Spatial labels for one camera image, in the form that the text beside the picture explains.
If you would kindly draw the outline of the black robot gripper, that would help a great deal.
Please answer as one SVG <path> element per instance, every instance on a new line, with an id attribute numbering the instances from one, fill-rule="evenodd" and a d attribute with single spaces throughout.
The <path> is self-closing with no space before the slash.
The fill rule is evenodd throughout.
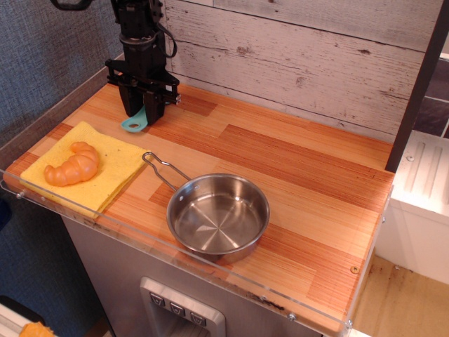
<path id="1" fill-rule="evenodd" d="M 121 37 L 120 42 L 124 59 L 106 61 L 108 82 L 119 86 L 128 117 L 145 106 L 147 123 L 153 125 L 164 115 L 165 102 L 180 102 L 180 82 L 166 70 L 167 59 L 173 55 L 167 54 L 164 37 Z"/>

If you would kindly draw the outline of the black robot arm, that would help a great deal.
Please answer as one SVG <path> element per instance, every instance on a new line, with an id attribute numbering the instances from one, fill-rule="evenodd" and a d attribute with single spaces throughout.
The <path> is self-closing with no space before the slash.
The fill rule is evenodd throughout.
<path id="1" fill-rule="evenodd" d="M 180 84 L 166 70 L 167 59 L 174 58 L 166 50 L 166 37 L 173 35 L 160 23 L 163 17 L 161 1 L 112 1 L 116 23 L 120 25 L 119 40 L 123 60 L 107 60 L 108 82 L 119 88 L 128 117 L 143 112 L 148 125 L 155 124 L 168 103 L 180 101 Z"/>

